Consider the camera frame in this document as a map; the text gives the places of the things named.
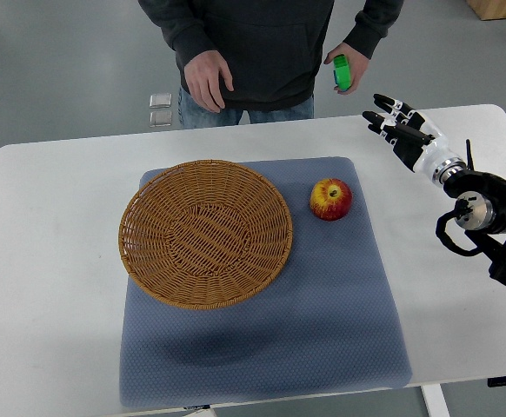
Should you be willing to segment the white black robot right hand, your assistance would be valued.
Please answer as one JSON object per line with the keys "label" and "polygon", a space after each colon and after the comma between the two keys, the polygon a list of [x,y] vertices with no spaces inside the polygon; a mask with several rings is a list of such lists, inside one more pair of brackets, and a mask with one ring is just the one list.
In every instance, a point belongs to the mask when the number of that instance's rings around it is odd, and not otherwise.
{"label": "white black robot right hand", "polygon": [[384,113],[364,111],[368,129],[388,143],[409,170],[442,186],[467,168],[466,162],[449,148],[448,137],[424,113],[381,94],[374,95],[374,104]]}

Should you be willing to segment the person's bare hand right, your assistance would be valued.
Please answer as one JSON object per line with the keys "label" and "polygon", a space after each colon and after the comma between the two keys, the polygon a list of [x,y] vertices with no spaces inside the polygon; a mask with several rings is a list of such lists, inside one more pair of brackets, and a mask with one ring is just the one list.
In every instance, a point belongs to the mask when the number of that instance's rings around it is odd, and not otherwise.
{"label": "person's bare hand right", "polygon": [[369,66],[370,60],[362,53],[358,52],[357,50],[349,46],[347,43],[340,43],[338,46],[336,46],[333,50],[331,50],[327,54],[323,63],[331,64],[332,69],[334,69],[333,58],[341,54],[344,54],[347,57],[350,65],[351,86],[346,91],[340,91],[339,88],[336,86],[335,91],[338,94],[347,95],[357,89],[365,70]]}

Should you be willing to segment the person's bare hand left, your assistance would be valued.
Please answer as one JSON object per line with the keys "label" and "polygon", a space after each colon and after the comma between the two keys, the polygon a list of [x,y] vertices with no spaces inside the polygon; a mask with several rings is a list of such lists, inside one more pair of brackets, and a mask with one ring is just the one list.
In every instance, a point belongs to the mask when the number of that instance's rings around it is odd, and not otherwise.
{"label": "person's bare hand left", "polygon": [[207,50],[193,57],[184,66],[184,78],[194,102],[212,113],[225,109],[221,91],[233,91],[233,76],[229,65],[217,50]]}

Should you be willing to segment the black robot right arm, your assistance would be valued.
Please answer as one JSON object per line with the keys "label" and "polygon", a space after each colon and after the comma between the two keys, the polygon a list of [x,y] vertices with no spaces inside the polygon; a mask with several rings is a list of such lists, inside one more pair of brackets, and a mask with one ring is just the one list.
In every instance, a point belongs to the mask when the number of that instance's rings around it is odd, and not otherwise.
{"label": "black robot right arm", "polygon": [[[474,169],[470,141],[466,142],[466,154],[466,162],[449,164],[439,176],[444,192],[456,202],[437,220],[436,237],[458,255],[489,257],[489,276],[506,286],[506,180]],[[475,247],[461,248],[450,238],[450,220],[464,230]]]}

